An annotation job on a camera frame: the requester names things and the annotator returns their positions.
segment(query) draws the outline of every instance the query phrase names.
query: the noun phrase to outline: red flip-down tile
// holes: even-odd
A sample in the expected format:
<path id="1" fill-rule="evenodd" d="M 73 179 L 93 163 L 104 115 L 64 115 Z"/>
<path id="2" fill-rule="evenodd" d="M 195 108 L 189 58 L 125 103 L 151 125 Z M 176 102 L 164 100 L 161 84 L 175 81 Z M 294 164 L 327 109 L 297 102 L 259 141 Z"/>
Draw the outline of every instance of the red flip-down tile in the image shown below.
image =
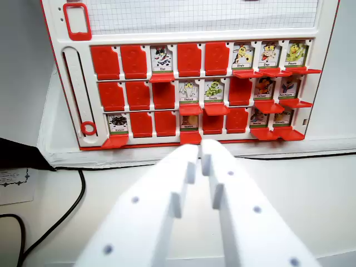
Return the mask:
<path id="1" fill-rule="evenodd" d="M 155 109 L 174 108 L 175 94 L 174 85 L 170 82 L 160 82 L 152 84 Z"/>
<path id="2" fill-rule="evenodd" d="M 150 109 L 150 89 L 145 82 L 126 82 L 125 86 L 130 110 Z"/>
<path id="3" fill-rule="evenodd" d="M 322 72 L 321 70 L 307 69 L 306 67 L 286 68 L 286 70 L 293 74 L 314 74 Z"/>
<path id="4" fill-rule="evenodd" d="M 198 131 L 181 131 L 180 144 L 193 144 L 198 145 L 201 142 L 201 136 Z"/>
<path id="5" fill-rule="evenodd" d="M 230 49 L 225 42 L 205 45 L 205 74 L 207 76 L 226 75 L 229 65 Z"/>
<path id="6" fill-rule="evenodd" d="M 244 107 L 230 108 L 226 116 L 226 130 L 228 134 L 241 134 L 246 131 L 249 122 L 249 113 Z"/>
<path id="7" fill-rule="evenodd" d="M 292 126 L 274 127 L 273 134 L 282 137 L 285 141 L 300 141 L 304 139 L 304 135 L 296 130 L 293 130 Z"/>
<path id="8" fill-rule="evenodd" d="M 179 114 L 182 116 L 199 115 L 202 113 L 202 109 L 198 103 L 192 104 L 180 104 Z"/>
<path id="9" fill-rule="evenodd" d="M 209 116 L 204 111 L 202 115 L 202 130 L 204 135 L 221 135 L 223 124 L 224 116 Z"/>
<path id="10" fill-rule="evenodd" d="M 230 78 L 230 106 L 247 106 L 250 103 L 252 82 L 250 79 Z"/>
<path id="11" fill-rule="evenodd" d="M 221 103 L 204 103 L 204 109 L 209 116 L 226 115 L 230 112 L 229 108 Z"/>
<path id="12" fill-rule="evenodd" d="M 280 68 L 264 68 L 259 70 L 263 76 L 268 77 L 286 77 L 291 76 L 292 73 L 290 71 L 281 71 Z"/>
<path id="13" fill-rule="evenodd" d="M 123 99 L 123 90 L 117 82 L 100 82 L 98 87 L 104 111 L 124 110 L 125 101 Z"/>
<path id="14" fill-rule="evenodd" d="M 128 142 L 128 134 L 124 135 L 110 135 L 109 138 L 102 145 L 102 149 L 118 149 L 125 146 Z"/>
<path id="15" fill-rule="evenodd" d="M 301 101 L 299 98 L 292 99 L 280 99 L 279 103 L 283 106 L 291 108 L 312 107 L 313 104 L 305 101 Z"/>
<path id="16" fill-rule="evenodd" d="M 255 100 L 255 107 L 258 108 L 264 114 L 282 113 L 284 107 L 271 100 Z"/>
<path id="17" fill-rule="evenodd" d="M 251 134 L 261 141 L 276 140 L 278 138 L 278 135 L 270 131 L 268 127 L 251 129 Z"/>
<path id="18" fill-rule="evenodd" d="M 174 81 L 174 75 L 173 72 L 168 72 L 168 73 L 153 73 L 152 77 L 150 79 L 151 83 L 156 83 L 156 82 L 172 82 Z"/>
<path id="19" fill-rule="evenodd" d="M 201 49 L 196 43 L 179 43 L 177 58 L 179 77 L 200 76 Z"/>
<path id="20" fill-rule="evenodd" d="M 98 80 L 119 79 L 118 57 L 111 46 L 91 46 L 90 51 Z"/>
<path id="21" fill-rule="evenodd" d="M 146 52 L 141 49 L 141 46 L 121 46 L 120 50 L 125 78 L 147 78 Z"/>
<path id="22" fill-rule="evenodd" d="M 155 125 L 157 136 L 176 135 L 176 116 L 172 111 L 156 111 Z"/>
<path id="23" fill-rule="evenodd" d="M 262 74 L 261 72 L 254 71 L 253 69 L 250 69 L 250 70 L 240 70 L 240 71 L 234 70 L 234 71 L 233 71 L 233 76 L 235 76 L 235 77 L 237 77 L 237 78 L 244 79 L 244 78 L 258 78 L 258 77 L 262 77 L 263 74 Z"/>
<path id="24" fill-rule="evenodd" d="M 130 121 L 134 137 L 152 137 L 152 118 L 147 112 L 130 113 Z"/>

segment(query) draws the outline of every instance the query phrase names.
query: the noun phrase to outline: white plastic part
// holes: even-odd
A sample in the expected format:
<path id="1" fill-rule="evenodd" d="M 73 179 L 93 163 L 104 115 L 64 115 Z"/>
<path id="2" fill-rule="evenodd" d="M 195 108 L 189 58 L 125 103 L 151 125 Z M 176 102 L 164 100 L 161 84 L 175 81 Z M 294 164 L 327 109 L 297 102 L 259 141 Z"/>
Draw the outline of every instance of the white plastic part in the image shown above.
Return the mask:
<path id="1" fill-rule="evenodd" d="M 181 146 L 121 195 L 75 267 L 164 266 L 197 158 L 197 146 Z"/>
<path id="2" fill-rule="evenodd" d="M 219 210 L 228 267 L 320 267 L 249 176 L 242 162 L 214 140 L 203 140 L 202 173 Z"/>

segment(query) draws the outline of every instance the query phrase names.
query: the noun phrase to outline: black cable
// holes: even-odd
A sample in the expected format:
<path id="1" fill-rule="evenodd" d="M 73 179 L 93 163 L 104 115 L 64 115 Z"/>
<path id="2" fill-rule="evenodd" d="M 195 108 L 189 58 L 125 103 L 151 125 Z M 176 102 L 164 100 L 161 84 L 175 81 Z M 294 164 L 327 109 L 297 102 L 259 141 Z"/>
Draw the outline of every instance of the black cable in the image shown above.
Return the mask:
<path id="1" fill-rule="evenodd" d="M 24 246 L 26 244 L 26 228 L 24 226 L 23 220 L 16 214 L 0 214 L 0 219 L 1 218 L 7 218 L 7 217 L 12 217 L 15 218 L 18 221 L 18 224 L 20 225 L 20 230 L 21 230 L 21 247 L 20 247 L 20 252 L 18 254 L 18 260 L 17 260 L 17 267 L 22 266 L 22 255 L 24 252 Z"/>
<path id="2" fill-rule="evenodd" d="M 82 170 L 78 170 L 80 180 L 82 182 L 82 190 L 80 191 L 80 194 L 77 198 L 77 200 L 73 203 L 73 205 L 70 207 L 70 209 L 51 227 L 49 228 L 32 246 L 30 246 L 26 251 L 24 251 L 24 247 L 26 244 L 26 228 L 24 226 L 24 223 L 22 219 L 16 215 L 16 214 L 0 214 L 0 218 L 5 218 L 5 217 L 13 217 L 15 218 L 21 229 L 21 248 L 20 252 L 18 255 L 18 261 L 17 261 L 17 267 L 21 267 L 22 264 L 24 263 L 25 259 L 27 256 L 44 240 L 46 239 L 47 236 L 51 234 L 70 214 L 71 212 L 78 206 L 80 201 L 82 200 L 85 189 L 86 189 L 86 183 L 85 183 L 85 178 Z"/>

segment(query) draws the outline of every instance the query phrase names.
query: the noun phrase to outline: grid panel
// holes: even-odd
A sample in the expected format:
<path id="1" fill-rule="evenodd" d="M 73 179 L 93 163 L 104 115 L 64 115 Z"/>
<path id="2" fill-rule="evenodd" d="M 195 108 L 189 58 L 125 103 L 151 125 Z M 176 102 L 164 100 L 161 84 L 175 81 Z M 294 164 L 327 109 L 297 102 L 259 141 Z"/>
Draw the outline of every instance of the grid panel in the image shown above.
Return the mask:
<path id="1" fill-rule="evenodd" d="M 93 34 L 311 28 L 318 0 L 82 0 Z"/>

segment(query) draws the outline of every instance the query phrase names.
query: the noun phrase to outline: paper card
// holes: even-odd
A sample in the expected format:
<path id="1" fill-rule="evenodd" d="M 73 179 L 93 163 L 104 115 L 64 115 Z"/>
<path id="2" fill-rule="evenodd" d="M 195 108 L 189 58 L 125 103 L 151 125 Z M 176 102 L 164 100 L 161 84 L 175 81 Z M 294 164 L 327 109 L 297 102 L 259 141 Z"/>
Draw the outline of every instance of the paper card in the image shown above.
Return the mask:
<path id="1" fill-rule="evenodd" d="M 172 58 L 173 53 L 167 48 L 167 46 L 151 46 L 152 72 L 172 72 Z"/>
<path id="2" fill-rule="evenodd" d="M 290 41 L 285 58 L 285 67 L 304 67 L 308 48 L 304 41 Z"/>
<path id="3" fill-rule="evenodd" d="M 263 114 L 257 108 L 253 107 L 250 117 L 250 128 L 262 128 L 268 125 L 268 114 Z"/>
<path id="4" fill-rule="evenodd" d="M 296 98 L 298 95 L 300 80 L 295 76 L 283 77 L 279 89 L 279 99 Z"/>
<path id="5" fill-rule="evenodd" d="M 270 77 L 258 78 L 255 85 L 254 100 L 267 100 L 273 98 L 275 82 Z"/>
<path id="6" fill-rule="evenodd" d="M 282 113 L 274 115 L 273 127 L 289 126 L 292 117 L 293 110 L 290 108 L 285 108 Z"/>
<path id="7" fill-rule="evenodd" d="M 223 102 L 224 84 L 220 80 L 205 80 L 204 102 Z"/>
<path id="8" fill-rule="evenodd" d="M 32 201 L 38 170 L 0 170 L 0 205 Z"/>
<path id="9" fill-rule="evenodd" d="M 110 135 L 128 134 L 127 118 L 120 113 L 107 115 Z"/>
<path id="10" fill-rule="evenodd" d="M 179 81 L 179 103 L 198 103 L 199 86 L 194 80 Z"/>
<path id="11" fill-rule="evenodd" d="M 234 43 L 233 70 L 245 70 L 252 68 L 255 48 L 250 43 Z"/>
<path id="12" fill-rule="evenodd" d="M 180 116 L 180 130 L 181 131 L 196 131 L 199 128 L 198 116 Z"/>
<path id="13" fill-rule="evenodd" d="M 277 68 L 280 55 L 278 42 L 262 42 L 259 68 Z"/>

